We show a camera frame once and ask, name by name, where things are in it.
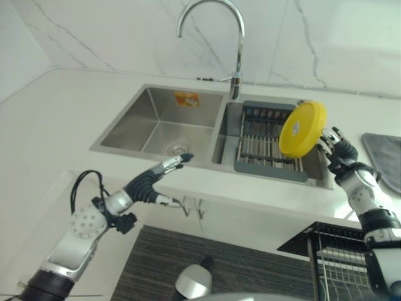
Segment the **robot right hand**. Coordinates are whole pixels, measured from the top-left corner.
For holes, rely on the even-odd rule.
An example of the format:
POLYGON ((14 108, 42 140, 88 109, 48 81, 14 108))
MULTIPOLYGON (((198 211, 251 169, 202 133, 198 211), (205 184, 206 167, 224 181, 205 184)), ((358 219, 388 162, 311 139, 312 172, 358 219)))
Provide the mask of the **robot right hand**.
POLYGON ((328 170, 335 179, 341 178, 357 162, 358 151, 337 127, 321 131, 317 148, 329 160, 328 170))

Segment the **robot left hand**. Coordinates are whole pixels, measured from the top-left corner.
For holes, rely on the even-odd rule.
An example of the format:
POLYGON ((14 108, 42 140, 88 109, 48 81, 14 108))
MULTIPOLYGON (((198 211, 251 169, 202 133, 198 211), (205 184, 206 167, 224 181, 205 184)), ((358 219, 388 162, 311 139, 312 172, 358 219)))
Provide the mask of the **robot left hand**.
POLYGON ((131 180, 123 190, 134 203, 141 201, 170 208, 181 208, 181 201, 158 193, 154 189, 154 184, 168 173, 183 168, 184 164, 190 162, 193 157, 193 154, 185 153, 168 158, 139 174, 131 180))

